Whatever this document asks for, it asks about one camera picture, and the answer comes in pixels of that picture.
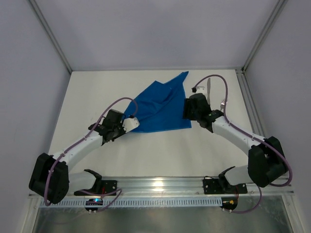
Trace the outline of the blue cloth napkin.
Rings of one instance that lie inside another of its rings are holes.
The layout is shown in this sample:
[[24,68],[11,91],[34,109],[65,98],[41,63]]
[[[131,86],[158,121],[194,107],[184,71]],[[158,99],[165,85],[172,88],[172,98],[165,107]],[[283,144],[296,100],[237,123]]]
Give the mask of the blue cloth napkin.
[[186,98],[183,86],[188,72],[181,72],[166,83],[152,82],[131,102],[124,114],[129,117],[137,111],[135,117],[139,126],[136,133],[155,133],[191,128],[191,122],[183,118],[184,100]]

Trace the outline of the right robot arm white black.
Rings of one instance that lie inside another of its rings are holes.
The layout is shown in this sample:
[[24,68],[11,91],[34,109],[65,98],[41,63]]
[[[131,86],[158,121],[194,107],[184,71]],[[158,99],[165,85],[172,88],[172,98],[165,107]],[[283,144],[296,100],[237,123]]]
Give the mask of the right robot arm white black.
[[204,94],[194,94],[184,100],[183,118],[196,121],[200,127],[223,137],[247,155],[247,165],[232,166],[219,174],[218,182],[224,192],[246,183],[264,188],[289,172],[277,138],[264,138],[233,127],[223,112],[211,110]]

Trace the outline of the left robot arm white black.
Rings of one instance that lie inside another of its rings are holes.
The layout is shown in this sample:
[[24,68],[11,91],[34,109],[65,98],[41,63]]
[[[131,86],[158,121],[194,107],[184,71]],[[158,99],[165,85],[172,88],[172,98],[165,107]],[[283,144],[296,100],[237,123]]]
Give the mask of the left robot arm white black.
[[70,170],[95,149],[124,135],[124,114],[109,110],[107,116],[92,124],[89,132],[55,155],[38,156],[30,178],[29,189],[44,199],[44,204],[59,203],[68,193],[101,195],[102,176],[90,169],[70,174]]

